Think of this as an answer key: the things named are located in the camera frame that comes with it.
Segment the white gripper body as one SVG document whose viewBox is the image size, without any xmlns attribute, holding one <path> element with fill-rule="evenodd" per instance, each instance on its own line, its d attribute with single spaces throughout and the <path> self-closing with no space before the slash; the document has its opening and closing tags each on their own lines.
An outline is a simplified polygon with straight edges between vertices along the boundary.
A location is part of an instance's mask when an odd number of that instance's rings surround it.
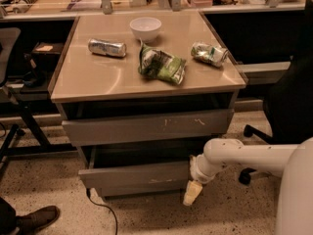
<svg viewBox="0 0 313 235">
<path fill-rule="evenodd" d="M 214 179 L 216 171 L 204 155 L 190 157 L 190 174 L 194 181 L 207 184 Z"/>
</svg>

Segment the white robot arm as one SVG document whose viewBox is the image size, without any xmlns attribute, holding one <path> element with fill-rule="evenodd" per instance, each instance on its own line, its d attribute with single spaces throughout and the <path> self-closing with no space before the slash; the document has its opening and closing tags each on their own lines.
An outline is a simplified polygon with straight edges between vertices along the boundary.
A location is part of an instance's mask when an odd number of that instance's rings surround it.
<svg viewBox="0 0 313 235">
<path fill-rule="evenodd" d="M 313 139 L 289 145 L 245 145 L 238 139 L 211 139 L 190 158 L 191 180 L 183 204 L 228 165 L 242 165 L 282 178 L 275 235 L 313 235 Z"/>
</svg>

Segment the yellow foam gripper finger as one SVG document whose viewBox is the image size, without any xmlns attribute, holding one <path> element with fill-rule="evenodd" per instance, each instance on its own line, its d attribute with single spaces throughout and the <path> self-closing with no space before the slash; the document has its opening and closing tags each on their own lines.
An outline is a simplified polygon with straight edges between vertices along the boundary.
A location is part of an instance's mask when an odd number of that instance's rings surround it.
<svg viewBox="0 0 313 235">
<path fill-rule="evenodd" d="M 202 190 L 202 185 L 193 180 L 187 184 L 186 192 L 184 194 L 183 204 L 185 206 L 191 206 L 196 198 L 199 196 Z"/>
</svg>

